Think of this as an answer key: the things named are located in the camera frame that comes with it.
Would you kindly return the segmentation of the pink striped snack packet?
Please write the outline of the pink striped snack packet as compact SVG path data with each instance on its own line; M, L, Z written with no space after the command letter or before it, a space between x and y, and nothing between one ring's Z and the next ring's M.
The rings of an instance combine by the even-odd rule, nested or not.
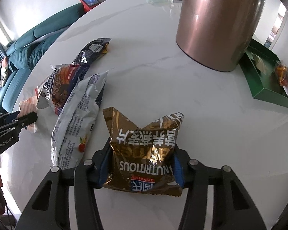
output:
M30 97L27 100L20 101L19 106L18 106L19 114L17 117L19 118L31 112L37 113L38 111L37 102L38 102L38 99L36 96ZM30 132L35 133L37 131L36 123L34 122L30 124L29 126L27 126L27 129Z

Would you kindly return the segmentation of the silver blue cookie bag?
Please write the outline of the silver blue cookie bag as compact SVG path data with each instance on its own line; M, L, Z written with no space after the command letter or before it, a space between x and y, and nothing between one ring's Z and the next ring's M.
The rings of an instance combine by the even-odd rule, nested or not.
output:
M59 115L75 86L89 70L87 64L63 64L52 68L52 73L37 87L37 108L50 107Z

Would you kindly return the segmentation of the white long snack packet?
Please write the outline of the white long snack packet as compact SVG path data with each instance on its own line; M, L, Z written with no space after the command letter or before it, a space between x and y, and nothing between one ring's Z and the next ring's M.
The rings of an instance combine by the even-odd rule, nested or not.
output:
M68 97L51 136L51 160L62 170L76 167L100 110L108 72L94 74L80 81Z

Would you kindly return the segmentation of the brown nutritious snack bag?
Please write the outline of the brown nutritious snack bag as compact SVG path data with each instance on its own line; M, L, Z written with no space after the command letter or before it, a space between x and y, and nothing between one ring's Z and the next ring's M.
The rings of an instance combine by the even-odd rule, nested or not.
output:
M183 178L175 174L172 154L184 115L163 116L140 128L116 108L103 110L113 150L109 189L179 197Z

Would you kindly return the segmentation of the dark blue snack packet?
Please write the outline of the dark blue snack packet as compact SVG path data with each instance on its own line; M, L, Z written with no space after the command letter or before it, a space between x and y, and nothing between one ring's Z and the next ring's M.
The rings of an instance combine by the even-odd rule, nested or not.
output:
M108 52L111 38L97 38L89 42L76 56L72 64L90 66Z

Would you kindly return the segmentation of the dried fruit bag green label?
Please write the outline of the dried fruit bag green label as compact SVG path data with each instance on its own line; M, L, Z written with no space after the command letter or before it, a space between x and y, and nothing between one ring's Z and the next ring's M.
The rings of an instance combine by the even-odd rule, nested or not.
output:
M274 72L277 76L279 85L284 89L288 96L288 66L283 64L281 61L277 61Z

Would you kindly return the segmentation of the beige snack packet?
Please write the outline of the beige snack packet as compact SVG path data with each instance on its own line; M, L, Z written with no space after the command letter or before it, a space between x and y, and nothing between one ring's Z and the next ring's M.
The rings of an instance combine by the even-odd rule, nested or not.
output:
M255 67L260 75L267 74L267 67L261 57L252 53L252 60L254 61Z

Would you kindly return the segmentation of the teal sofa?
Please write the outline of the teal sofa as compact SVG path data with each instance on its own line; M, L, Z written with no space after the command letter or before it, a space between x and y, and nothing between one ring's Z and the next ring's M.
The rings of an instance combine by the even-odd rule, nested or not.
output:
M0 57L0 113L12 112L32 70L48 48L85 14L81 3L70 6L31 28Z

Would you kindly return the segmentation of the green tray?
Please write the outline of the green tray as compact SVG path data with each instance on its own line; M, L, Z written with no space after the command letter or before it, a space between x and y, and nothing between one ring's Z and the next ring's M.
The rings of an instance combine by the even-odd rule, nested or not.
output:
M252 53L261 57L267 67L267 74L260 75L252 60ZM267 47L252 39L239 64L249 85L252 97L288 108L288 96L279 85L274 69L279 58Z

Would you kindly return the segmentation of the red smart display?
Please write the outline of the red smart display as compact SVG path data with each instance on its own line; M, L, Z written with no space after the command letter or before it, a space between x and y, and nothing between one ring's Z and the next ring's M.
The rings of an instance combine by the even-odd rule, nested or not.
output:
M84 7L85 12L89 12L94 7L98 6L100 4L99 0L79 0Z

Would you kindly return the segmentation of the copper and black thermos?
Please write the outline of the copper and black thermos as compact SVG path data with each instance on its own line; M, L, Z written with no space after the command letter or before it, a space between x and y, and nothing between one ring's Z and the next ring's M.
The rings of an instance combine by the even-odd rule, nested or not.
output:
M210 69L231 72L246 51L265 0L183 0L176 42Z

